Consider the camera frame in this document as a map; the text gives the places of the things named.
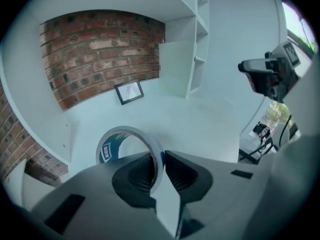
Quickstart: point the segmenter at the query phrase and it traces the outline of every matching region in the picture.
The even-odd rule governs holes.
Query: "roll of tape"
[[[130,126],[118,126],[107,131],[100,139],[96,148],[96,164],[107,163],[110,160],[119,159],[119,148],[122,142],[129,136],[135,136],[149,149],[154,165],[154,177],[151,182],[150,193],[154,193],[160,185],[164,165],[165,151],[151,134]]]

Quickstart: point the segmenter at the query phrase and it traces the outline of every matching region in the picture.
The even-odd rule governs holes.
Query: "desk surface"
[[[144,97],[121,105],[115,90],[95,96],[69,109],[72,177],[96,164],[96,148],[105,132],[117,126],[132,126],[151,133],[165,150],[237,163],[239,127],[233,107],[222,99],[202,94],[188,99],[158,89],[158,79],[141,82]],[[145,151],[128,138],[119,155]]]

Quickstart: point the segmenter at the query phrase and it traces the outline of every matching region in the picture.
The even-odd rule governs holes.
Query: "brick wall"
[[[127,12],[85,11],[40,26],[43,66],[65,110],[115,84],[159,77],[165,24]]]
[[[3,181],[23,159],[27,159],[27,174],[54,187],[68,172],[68,166],[45,151],[24,129],[0,82],[0,179]]]

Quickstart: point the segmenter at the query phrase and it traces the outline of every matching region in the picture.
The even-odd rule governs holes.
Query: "sky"
[[[283,8],[284,8],[284,14],[285,14],[285,20],[286,20],[286,28],[292,31],[295,35],[298,37],[305,37],[307,35],[307,38],[309,42],[311,43],[312,41],[315,40],[315,36],[313,35],[310,27],[308,26],[307,22],[303,19],[302,23],[304,26],[305,33],[303,31],[302,24],[299,21],[299,17],[296,14],[296,12],[288,5],[285,3],[282,3]]]

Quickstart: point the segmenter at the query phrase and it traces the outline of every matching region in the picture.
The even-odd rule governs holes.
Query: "framed picture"
[[[118,94],[119,100],[122,105],[133,102],[145,96],[139,80],[116,84],[114,86],[114,89]]]

